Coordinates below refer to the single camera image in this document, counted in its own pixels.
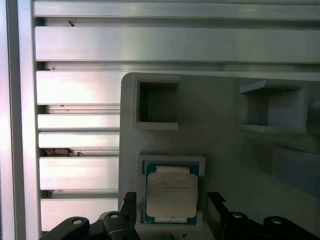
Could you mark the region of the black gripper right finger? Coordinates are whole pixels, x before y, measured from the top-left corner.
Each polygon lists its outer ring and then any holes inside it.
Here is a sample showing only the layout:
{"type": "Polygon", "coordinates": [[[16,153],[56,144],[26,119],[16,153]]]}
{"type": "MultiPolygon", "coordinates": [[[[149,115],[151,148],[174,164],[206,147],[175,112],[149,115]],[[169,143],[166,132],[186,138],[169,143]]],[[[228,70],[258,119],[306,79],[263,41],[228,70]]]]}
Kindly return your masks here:
{"type": "Polygon", "coordinates": [[[207,224],[216,240],[318,240],[319,237],[280,216],[257,223],[244,213],[229,211],[219,192],[207,193],[207,224]]]}

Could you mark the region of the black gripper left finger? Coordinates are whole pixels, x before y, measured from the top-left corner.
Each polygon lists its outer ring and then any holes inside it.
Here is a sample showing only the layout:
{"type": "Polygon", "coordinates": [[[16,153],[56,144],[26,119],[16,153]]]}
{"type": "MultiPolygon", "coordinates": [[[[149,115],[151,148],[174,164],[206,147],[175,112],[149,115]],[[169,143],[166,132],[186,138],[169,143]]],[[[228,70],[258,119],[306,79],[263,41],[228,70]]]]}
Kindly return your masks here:
{"type": "Polygon", "coordinates": [[[135,229],[137,193],[127,192],[119,211],[104,212],[90,223],[85,217],[69,217],[43,235],[41,240],[139,240],[135,229]]]}

